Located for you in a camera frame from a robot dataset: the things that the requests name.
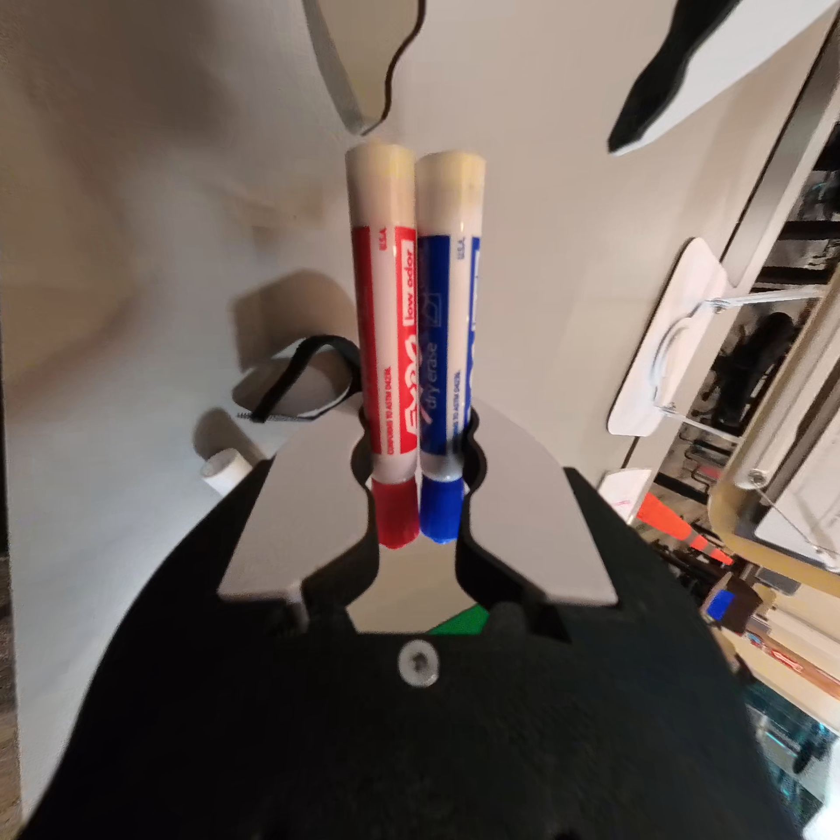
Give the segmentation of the green plastic bin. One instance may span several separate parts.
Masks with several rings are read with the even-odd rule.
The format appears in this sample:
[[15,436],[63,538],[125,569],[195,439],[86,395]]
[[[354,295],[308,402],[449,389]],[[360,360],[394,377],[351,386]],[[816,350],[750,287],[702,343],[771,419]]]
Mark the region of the green plastic bin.
[[481,634],[488,618],[488,610],[475,604],[431,628],[427,633],[435,636],[476,636]]

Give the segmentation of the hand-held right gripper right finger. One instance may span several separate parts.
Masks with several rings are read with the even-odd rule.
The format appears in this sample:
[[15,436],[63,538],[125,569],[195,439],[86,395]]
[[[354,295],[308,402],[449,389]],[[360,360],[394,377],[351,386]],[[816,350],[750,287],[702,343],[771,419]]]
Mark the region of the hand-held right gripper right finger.
[[552,605],[613,607],[618,595],[564,468],[530,432],[478,400],[457,539],[458,580],[497,574]]

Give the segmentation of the red dry erase marker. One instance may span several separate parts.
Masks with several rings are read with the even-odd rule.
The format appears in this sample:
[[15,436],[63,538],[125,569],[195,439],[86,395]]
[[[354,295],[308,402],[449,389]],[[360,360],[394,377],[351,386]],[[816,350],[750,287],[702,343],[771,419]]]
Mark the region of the red dry erase marker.
[[415,156],[364,143],[345,156],[364,416],[380,545],[419,533]]

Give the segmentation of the laminated paper sheet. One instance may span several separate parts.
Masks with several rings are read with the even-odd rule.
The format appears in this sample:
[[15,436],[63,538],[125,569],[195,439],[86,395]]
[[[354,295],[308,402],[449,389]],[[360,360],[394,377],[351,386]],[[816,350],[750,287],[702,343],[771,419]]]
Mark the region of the laminated paper sheet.
[[632,524],[651,481],[651,469],[619,469],[605,474],[598,492],[625,524]]

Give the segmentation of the black dry erase marker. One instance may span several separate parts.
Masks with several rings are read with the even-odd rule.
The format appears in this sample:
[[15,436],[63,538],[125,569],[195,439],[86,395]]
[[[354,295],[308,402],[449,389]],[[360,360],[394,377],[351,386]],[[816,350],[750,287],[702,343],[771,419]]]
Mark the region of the black dry erase marker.
[[228,496],[251,473],[253,466],[235,448],[226,448],[205,461],[200,477],[220,497]]

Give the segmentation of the orange traffic cone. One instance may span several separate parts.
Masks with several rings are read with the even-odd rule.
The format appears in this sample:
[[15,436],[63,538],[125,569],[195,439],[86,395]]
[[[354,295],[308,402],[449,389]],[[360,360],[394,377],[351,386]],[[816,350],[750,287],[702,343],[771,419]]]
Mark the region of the orange traffic cone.
[[733,558],[691,526],[653,493],[644,495],[636,519],[643,524],[685,544],[687,548],[704,554],[724,566],[732,566]]

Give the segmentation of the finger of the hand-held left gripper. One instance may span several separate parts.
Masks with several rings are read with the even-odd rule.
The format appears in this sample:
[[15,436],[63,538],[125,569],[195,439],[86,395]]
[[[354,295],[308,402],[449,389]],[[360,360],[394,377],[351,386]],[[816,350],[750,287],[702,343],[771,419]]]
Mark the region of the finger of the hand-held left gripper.
[[668,32],[631,86],[611,155],[649,145],[788,45],[834,1],[678,1]]
[[424,23],[422,1],[303,1],[325,87],[346,130],[373,132],[392,106],[396,66]]

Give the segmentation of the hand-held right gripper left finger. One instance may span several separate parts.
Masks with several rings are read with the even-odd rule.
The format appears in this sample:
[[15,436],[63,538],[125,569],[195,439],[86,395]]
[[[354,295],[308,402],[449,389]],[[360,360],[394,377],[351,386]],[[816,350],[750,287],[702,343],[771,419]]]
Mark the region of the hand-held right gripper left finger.
[[304,424],[273,458],[218,586],[226,602],[282,602],[300,627],[347,607],[380,567],[361,395]]

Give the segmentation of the blue dry erase marker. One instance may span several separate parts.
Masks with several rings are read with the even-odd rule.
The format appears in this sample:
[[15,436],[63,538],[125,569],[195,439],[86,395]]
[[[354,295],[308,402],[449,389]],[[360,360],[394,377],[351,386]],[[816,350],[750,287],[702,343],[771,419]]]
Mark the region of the blue dry erase marker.
[[462,150],[416,163],[421,533],[451,543],[465,495],[487,163]]

